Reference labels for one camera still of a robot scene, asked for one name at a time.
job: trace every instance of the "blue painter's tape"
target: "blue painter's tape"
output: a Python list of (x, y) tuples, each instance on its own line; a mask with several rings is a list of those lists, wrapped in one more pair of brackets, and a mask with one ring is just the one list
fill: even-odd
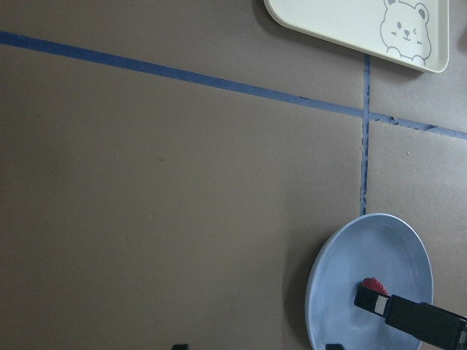
[(368, 183), (368, 146), (370, 138), (370, 55), (365, 54), (363, 72), (363, 137), (362, 174), (360, 187), (360, 215), (366, 214), (366, 187)]
[(132, 71), (140, 71), (147, 74), (158, 75), (160, 77), (178, 79), (185, 82), (193, 82), (213, 88), (220, 88), (237, 93), (269, 98), (271, 100), (351, 115), (353, 117), (361, 117), (362, 114), (361, 109), (342, 106), (340, 104), (332, 104), (330, 102), (305, 98), (290, 93), (283, 93), (277, 90), (266, 89), (264, 87), (243, 84), (240, 82), (234, 82), (232, 80), (194, 73), (192, 71), (184, 71), (182, 69), (161, 66), (155, 63), (138, 61), (131, 58), (111, 55), (109, 53), (83, 49), (81, 47), (74, 47), (56, 42), (49, 42), (47, 40), (35, 39), (28, 36), (21, 36), (5, 31), (0, 31), (0, 44), (22, 47), (29, 50), (76, 58), (78, 60), (90, 61), (123, 69), (130, 69)]
[(375, 122), (383, 122), (391, 125), (403, 126), (405, 128), (411, 128), (420, 131), (427, 131), (429, 133), (437, 133), (438, 135), (454, 137), (456, 139), (467, 140), (467, 133), (462, 131), (456, 131), (452, 129), (442, 128), (437, 125), (425, 124), (423, 122), (414, 122), (412, 120), (394, 118), (390, 115), (380, 113), (370, 113), (370, 119)]

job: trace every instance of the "red strawberry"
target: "red strawberry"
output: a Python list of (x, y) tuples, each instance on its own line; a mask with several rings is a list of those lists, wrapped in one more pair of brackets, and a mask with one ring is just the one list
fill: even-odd
[(382, 283), (374, 277), (371, 277), (370, 279), (364, 279), (360, 285), (389, 297), (389, 292), (386, 290), (385, 286), (383, 286)]

